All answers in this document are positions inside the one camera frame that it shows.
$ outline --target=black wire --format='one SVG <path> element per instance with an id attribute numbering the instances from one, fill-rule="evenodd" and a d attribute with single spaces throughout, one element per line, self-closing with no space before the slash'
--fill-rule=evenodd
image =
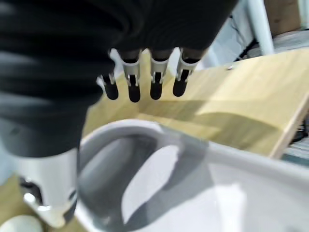
<path id="1" fill-rule="evenodd" d="M 233 15 L 230 15 L 230 19 L 231 19 L 231 22 L 232 22 L 232 25 L 231 25 L 231 28 L 233 28 L 237 34 L 238 34 L 238 38 L 237 38 L 237 42 L 240 44 L 240 46 L 243 47 L 243 49 L 245 50 L 246 47 L 247 47 L 247 42 L 246 42 L 246 39 L 245 37 L 242 35 L 242 33 L 240 32 L 239 28 L 238 28 L 238 25 L 235 21 L 235 18 L 233 17 Z"/>

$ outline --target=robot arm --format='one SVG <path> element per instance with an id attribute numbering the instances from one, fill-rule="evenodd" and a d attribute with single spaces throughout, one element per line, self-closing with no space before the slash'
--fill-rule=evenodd
<path id="1" fill-rule="evenodd" d="M 237 0 L 5 0 L 0 3 L 0 148 L 24 201 L 59 228 L 73 216 L 77 162 L 88 107 L 102 89 L 118 97 L 116 48 L 128 95 L 140 99 L 140 51 L 149 48 L 151 92 L 161 96 L 172 50 L 181 48 L 173 93 L 214 40 Z"/>

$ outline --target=black cloth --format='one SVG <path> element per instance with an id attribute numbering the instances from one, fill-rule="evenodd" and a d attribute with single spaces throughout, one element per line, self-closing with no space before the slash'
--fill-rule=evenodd
<path id="1" fill-rule="evenodd" d="M 88 107 L 102 95 L 96 78 L 114 68 L 111 48 L 205 49 L 236 3 L 0 1 L 2 145 L 30 157 L 78 146 Z"/>

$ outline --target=wooden floor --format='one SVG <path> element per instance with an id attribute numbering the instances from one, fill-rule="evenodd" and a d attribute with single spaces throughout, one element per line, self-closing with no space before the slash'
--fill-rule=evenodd
<path id="1" fill-rule="evenodd" d="M 120 96 L 106 97 L 89 112 L 84 135 L 106 123 L 139 118 L 158 121 L 201 140 L 279 158 L 309 109 L 309 50 L 244 60 L 195 72 L 181 98 L 172 95 L 168 73 L 162 98 L 149 96 L 149 55 L 141 62 L 141 101 L 131 103 L 127 85 L 117 81 Z M 0 224 L 20 214 L 33 214 L 23 204 L 16 178 L 0 186 Z M 60 232 L 84 232 L 74 220 Z"/>

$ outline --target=black fingertip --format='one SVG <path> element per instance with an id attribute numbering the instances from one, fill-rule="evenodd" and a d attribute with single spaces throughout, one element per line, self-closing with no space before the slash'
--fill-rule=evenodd
<path id="1" fill-rule="evenodd" d="M 181 97 L 184 94 L 186 87 L 187 87 L 187 82 L 182 81 L 182 80 L 181 81 L 175 80 L 174 87 L 173 87 L 173 94 L 176 97 Z"/>
<path id="2" fill-rule="evenodd" d="M 131 102 L 138 102 L 140 100 L 139 86 L 129 86 L 129 98 Z"/>
<path id="3" fill-rule="evenodd" d="M 104 88 L 105 88 L 106 95 L 109 99 L 116 100 L 118 98 L 119 93 L 118 93 L 118 88 L 117 88 L 116 83 L 114 83 L 113 85 L 106 84 L 104 85 Z"/>
<path id="4" fill-rule="evenodd" d="M 162 84 L 151 83 L 150 85 L 150 96 L 154 100 L 158 100 L 162 95 Z"/>

